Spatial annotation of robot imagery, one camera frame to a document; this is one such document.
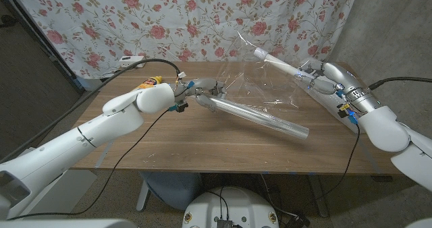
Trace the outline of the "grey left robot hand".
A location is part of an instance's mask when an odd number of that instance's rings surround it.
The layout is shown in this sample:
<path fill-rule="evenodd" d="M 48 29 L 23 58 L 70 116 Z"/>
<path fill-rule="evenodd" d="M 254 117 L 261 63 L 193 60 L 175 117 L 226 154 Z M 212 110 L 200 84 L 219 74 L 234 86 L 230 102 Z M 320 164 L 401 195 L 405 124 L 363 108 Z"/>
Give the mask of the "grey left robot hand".
<path fill-rule="evenodd" d="M 186 98 L 191 96 L 202 107 L 214 112 L 216 104 L 211 98 L 225 98 L 227 91 L 223 82 L 212 78 L 201 78 L 187 82 L 181 80 L 173 87 L 174 103 L 171 111 L 183 112 L 188 107 Z"/>

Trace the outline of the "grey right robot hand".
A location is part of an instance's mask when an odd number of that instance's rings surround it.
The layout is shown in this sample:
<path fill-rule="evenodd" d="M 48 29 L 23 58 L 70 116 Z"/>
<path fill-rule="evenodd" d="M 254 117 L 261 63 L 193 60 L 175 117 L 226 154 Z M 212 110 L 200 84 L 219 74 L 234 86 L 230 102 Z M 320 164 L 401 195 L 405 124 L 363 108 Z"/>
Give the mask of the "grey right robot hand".
<path fill-rule="evenodd" d="M 342 93 L 342 99 L 350 103 L 357 111 L 366 114 L 381 107 L 381 103 L 370 93 L 361 82 L 347 69 L 337 63 L 323 63 L 316 59 L 305 59 L 300 65 L 308 86 L 321 94 L 332 95 Z"/>

